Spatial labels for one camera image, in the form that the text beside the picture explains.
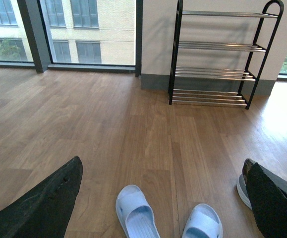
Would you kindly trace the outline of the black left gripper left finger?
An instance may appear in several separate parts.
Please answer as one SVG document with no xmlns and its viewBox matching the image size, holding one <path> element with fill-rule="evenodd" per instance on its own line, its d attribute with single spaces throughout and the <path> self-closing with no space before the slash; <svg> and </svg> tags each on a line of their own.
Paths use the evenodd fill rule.
<svg viewBox="0 0 287 238">
<path fill-rule="evenodd" d="M 80 190 L 83 165 L 73 157 L 0 211 L 0 238 L 62 238 Z"/>
</svg>

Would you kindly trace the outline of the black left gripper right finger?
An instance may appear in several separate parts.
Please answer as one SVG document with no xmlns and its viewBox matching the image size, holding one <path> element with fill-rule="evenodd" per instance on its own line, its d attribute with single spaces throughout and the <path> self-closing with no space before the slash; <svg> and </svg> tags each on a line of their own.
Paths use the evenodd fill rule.
<svg viewBox="0 0 287 238">
<path fill-rule="evenodd" d="M 257 227 L 266 238 L 287 238 L 287 193 L 253 164 L 246 176 L 246 190 Z"/>
</svg>

